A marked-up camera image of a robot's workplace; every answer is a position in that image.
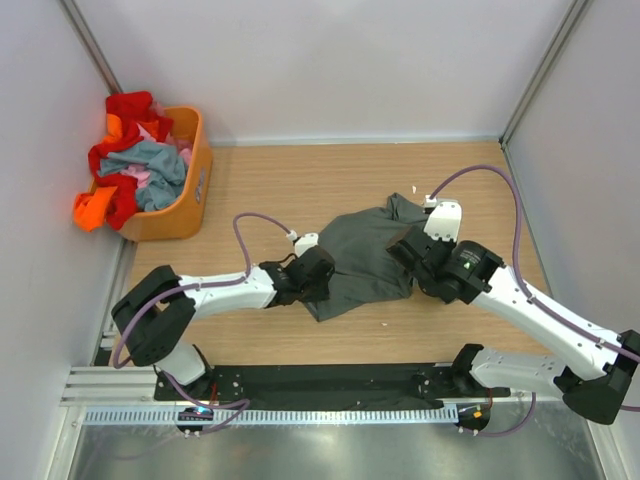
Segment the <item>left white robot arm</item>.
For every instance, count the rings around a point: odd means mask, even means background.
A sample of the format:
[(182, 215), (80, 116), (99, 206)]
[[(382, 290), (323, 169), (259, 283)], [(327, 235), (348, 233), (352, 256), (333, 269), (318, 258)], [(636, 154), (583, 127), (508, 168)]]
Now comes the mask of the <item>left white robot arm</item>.
[(186, 397), (202, 399), (212, 387), (211, 368), (182, 340), (191, 323), (237, 310), (326, 300), (334, 272), (334, 259), (319, 246), (295, 253), (288, 263), (267, 261), (227, 275), (180, 276), (169, 265), (157, 267), (111, 311), (119, 348), (134, 365), (159, 369), (164, 384), (175, 381)]

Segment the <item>dark grey t shirt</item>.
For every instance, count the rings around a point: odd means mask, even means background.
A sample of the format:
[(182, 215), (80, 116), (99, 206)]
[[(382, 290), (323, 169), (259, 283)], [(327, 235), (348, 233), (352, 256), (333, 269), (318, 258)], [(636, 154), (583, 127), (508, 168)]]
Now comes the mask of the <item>dark grey t shirt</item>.
[(305, 307), (318, 321), (343, 315), (362, 305), (406, 299), (412, 294), (412, 280), (406, 270), (386, 251), (397, 233), (409, 226), (423, 227), (424, 209), (394, 193), (383, 207), (343, 214), (319, 234), (319, 245), (335, 261), (326, 300)]

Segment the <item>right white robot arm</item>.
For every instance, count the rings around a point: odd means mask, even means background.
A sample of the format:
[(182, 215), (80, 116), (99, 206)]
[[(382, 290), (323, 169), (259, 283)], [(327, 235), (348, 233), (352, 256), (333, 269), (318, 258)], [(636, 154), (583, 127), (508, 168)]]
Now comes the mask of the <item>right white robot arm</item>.
[(530, 391), (558, 398), (602, 425), (613, 424), (624, 410), (639, 365), (638, 332), (615, 332), (575, 314), (473, 241), (445, 242), (409, 227), (389, 241), (386, 251), (424, 294), (489, 311), (550, 352), (535, 356), (467, 345), (450, 372), (459, 394), (472, 396), (483, 387)]

